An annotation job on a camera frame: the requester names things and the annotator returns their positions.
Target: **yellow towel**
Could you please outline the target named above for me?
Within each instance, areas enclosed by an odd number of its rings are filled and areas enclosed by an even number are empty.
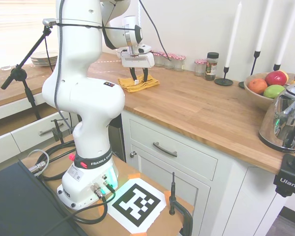
[[[132,78],[118,79],[118,82],[120,86],[127,92],[137,92],[155,85],[159,85],[159,81],[154,79],[151,75],[148,75],[146,82],[143,82],[143,75],[137,76],[137,79],[139,80],[137,85],[135,85]]]

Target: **cabinet knob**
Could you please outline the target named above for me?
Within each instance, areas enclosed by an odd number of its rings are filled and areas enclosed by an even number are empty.
[[[130,153],[130,157],[133,158],[137,153],[135,151]]]

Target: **window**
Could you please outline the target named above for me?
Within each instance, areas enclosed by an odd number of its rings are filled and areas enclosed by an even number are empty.
[[[42,20],[55,17],[56,0],[0,0],[0,68],[20,63],[42,35]],[[56,27],[47,43],[57,49]],[[36,51],[44,50],[43,42]]]

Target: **stainless steel kettle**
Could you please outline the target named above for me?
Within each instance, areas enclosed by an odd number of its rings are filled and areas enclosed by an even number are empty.
[[[259,138],[277,151],[295,153],[295,84],[281,92],[269,107]]]

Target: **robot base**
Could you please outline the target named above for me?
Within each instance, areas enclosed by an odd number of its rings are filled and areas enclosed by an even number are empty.
[[[57,188],[59,199],[69,208],[80,210],[98,201],[98,196],[92,190],[95,185],[101,188],[104,196],[110,193],[104,182],[118,188],[118,170],[112,159],[105,165],[84,170],[74,163],[62,177],[62,184]]]

